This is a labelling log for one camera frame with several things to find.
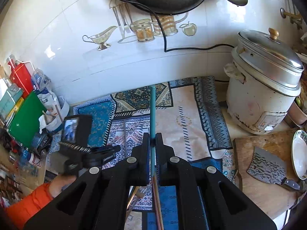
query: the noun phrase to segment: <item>rice cooker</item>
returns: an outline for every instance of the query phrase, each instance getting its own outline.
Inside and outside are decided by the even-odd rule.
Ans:
[[[237,125],[256,135],[269,133],[287,115],[300,94],[304,70],[296,53],[277,39],[278,31],[269,28],[269,33],[239,32],[233,63],[224,67],[230,77],[228,112]]]

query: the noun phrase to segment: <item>person's hand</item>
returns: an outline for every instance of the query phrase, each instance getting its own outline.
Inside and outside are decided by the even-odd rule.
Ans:
[[[58,175],[56,178],[53,179],[53,181],[49,185],[49,193],[53,198],[57,197],[61,191],[62,187],[73,183],[77,179],[76,176],[70,175]]]

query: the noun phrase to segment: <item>tiled wall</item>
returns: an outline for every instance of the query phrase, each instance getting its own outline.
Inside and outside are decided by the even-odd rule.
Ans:
[[[164,53],[163,39],[158,37],[145,44],[118,44],[119,29],[107,41],[112,45],[109,49],[97,51],[97,45],[83,42],[85,34],[91,36],[117,26],[109,3],[13,0],[0,28],[1,65],[9,72],[5,60],[11,53],[32,61],[52,79],[57,95],[65,96],[69,103],[184,77],[214,75],[227,79],[223,72],[223,66],[231,61],[227,47]],[[279,30],[279,38],[291,45],[302,32],[281,18],[281,7],[289,10],[288,1],[249,0],[246,6],[238,7],[226,0],[205,0],[182,22],[196,24],[196,35],[188,37],[178,28],[177,34],[167,37],[168,48],[236,45],[238,31],[267,32],[268,27]],[[130,10],[133,21],[150,18],[132,6]]]

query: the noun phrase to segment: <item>teal box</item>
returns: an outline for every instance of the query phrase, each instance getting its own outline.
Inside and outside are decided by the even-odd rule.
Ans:
[[[12,84],[5,92],[4,96],[0,100],[0,114],[3,119],[6,119],[7,115],[13,109],[17,100],[21,97],[23,91],[16,84]]]

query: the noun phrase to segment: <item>wooden cutting board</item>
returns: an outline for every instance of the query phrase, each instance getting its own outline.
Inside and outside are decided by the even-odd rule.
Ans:
[[[254,146],[265,149],[280,157],[287,165],[287,178],[298,181],[291,161],[291,144],[294,133],[299,128],[287,131],[234,139],[240,189],[271,219],[276,218],[294,204],[297,195],[277,184],[267,184],[256,180],[248,173],[254,154]]]

